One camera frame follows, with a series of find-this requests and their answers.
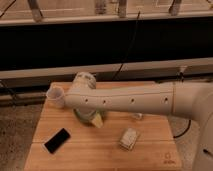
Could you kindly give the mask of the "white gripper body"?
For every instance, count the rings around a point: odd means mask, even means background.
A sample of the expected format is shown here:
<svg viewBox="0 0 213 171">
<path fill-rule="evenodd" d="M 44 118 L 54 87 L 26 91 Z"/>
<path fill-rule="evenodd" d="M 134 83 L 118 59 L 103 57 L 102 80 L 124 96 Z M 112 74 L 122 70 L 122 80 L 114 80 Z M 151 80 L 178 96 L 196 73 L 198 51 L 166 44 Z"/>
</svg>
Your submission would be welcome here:
<svg viewBox="0 0 213 171">
<path fill-rule="evenodd" d="M 76 116 L 82 123 L 90 123 L 96 114 L 99 114 L 97 110 L 76 110 Z"/>
</svg>

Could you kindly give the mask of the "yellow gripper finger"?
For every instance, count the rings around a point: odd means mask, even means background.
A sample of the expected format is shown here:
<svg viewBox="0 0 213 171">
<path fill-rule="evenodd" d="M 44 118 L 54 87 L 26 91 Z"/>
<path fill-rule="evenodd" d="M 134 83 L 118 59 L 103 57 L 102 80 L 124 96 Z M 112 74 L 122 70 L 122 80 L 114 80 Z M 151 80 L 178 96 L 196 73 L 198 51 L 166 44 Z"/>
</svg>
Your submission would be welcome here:
<svg viewBox="0 0 213 171">
<path fill-rule="evenodd" d="M 103 126 L 103 119 L 102 116 L 100 114 L 96 114 L 94 116 L 94 118 L 92 119 L 91 123 L 97 127 L 97 128 L 101 128 Z"/>
</svg>

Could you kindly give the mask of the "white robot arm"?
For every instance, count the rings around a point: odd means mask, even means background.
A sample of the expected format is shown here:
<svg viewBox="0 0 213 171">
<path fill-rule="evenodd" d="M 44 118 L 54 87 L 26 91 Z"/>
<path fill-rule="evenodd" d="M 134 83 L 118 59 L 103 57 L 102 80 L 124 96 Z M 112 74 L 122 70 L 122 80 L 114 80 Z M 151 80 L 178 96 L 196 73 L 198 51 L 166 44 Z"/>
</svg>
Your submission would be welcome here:
<svg viewBox="0 0 213 171">
<path fill-rule="evenodd" d="M 65 95 L 73 109 L 171 115 L 200 126 L 192 171 L 213 171 L 213 83 L 166 82 L 135 87 L 96 89 L 88 72 L 78 73 Z"/>
</svg>

